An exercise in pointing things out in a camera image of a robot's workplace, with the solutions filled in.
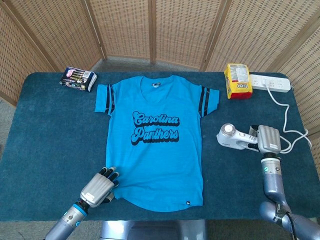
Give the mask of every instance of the yellow package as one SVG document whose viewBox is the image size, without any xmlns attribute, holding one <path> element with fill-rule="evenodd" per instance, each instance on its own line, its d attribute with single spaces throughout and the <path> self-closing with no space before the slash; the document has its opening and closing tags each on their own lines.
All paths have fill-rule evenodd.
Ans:
<svg viewBox="0 0 320 240">
<path fill-rule="evenodd" d="M 252 95 L 247 65 L 228 63 L 224 71 L 228 99 L 248 99 Z"/>
</svg>

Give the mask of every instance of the striped sleeve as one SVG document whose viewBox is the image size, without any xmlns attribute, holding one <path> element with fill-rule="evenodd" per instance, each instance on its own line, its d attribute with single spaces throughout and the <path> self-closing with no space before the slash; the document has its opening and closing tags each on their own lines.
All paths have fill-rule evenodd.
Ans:
<svg viewBox="0 0 320 240">
<path fill-rule="evenodd" d="M 111 115 L 115 110 L 115 93 L 112 85 L 99 84 L 96 91 L 95 112 Z"/>
<path fill-rule="evenodd" d="M 201 118 L 218 108 L 219 91 L 201 86 L 198 112 Z"/>
</svg>

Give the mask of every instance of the blue tablecloth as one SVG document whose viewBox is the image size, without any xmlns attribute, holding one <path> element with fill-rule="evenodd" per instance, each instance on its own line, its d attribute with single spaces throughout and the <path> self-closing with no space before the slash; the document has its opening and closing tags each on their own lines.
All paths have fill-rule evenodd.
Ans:
<svg viewBox="0 0 320 240">
<path fill-rule="evenodd" d="M 101 72 L 91 92 L 59 85 L 62 73 L 33 73 L 24 82 L 0 163 L 0 221 L 58 220 L 106 161 L 109 117 L 94 113 L 98 84 L 114 84 L 132 76 L 163 78 L 171 74 L 220 90 L 218 110 L 201 120 L 203 206 L 159 213 L 124 199 L 89 209 L 87 220 L 259 219 L 266 201 L 261 154 L 218 144 L 225 123 L 242 132 L 262 124 L 282 132 L 285 107 L 263 90 L 250 99 L 229 100 L 222 72 Z M 280 73 L 269 76 L 283 77 Z M 290 104 L 287 129 L 303 132 L 293 91 L 275 92 Z M 293 141 L 297 135 L 283 134 Z M 320 216 L 320 183 L 305 140 L 282 157 L 286 199 L 292 211 Z"/>
</svg>

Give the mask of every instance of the white power strip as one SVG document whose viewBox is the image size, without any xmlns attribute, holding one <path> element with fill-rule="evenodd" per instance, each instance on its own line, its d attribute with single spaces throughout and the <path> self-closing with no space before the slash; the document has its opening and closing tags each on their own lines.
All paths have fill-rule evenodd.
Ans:
<svg viewBox="0 0 320 240">
<path fill-rule="evenodd" d="M 287 93 L 291 89 L 290 81 L 288 78 L 262 76 L 250 74 L 251 84 L 253 89 L 267 90 L 266 85 L 270 91 Z"/>
</svg>

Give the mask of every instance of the t-shirt hem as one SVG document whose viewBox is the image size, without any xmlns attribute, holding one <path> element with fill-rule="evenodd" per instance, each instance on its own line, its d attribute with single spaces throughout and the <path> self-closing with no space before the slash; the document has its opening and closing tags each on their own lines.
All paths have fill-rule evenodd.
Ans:
<svg viewBox="0 0 320 240">
<path fill-rule="evenodd" d="M 176 212 L 176 211 L 180 211 L 180 210 L 185 210 L 188 209 L 190 207 L 199 207 L 199 206 L 203 206 L 203 201 L 192 201 L 192 204 L 190 202 L 190 204 L 188 205 L 187 202 L 186 203 L 177 203 L 177 202 L 167 202 L 167 201 L 161 201 L 161 200 L 157 200 L 155 205 L 155 201 L 152 200 L 146 200 L 146 199 L 137 199 L 134 197 L 127 197 L 125 196 L 125 194 L 114 194 L 116 199 L 125 199 L 128 202 L 136 205 L 139 208 L 143 208 L 149 211 L 153 211 L 153 212 L 162 212 L 162 213 L 168 213 L 168 212 Z"/>
</svg>

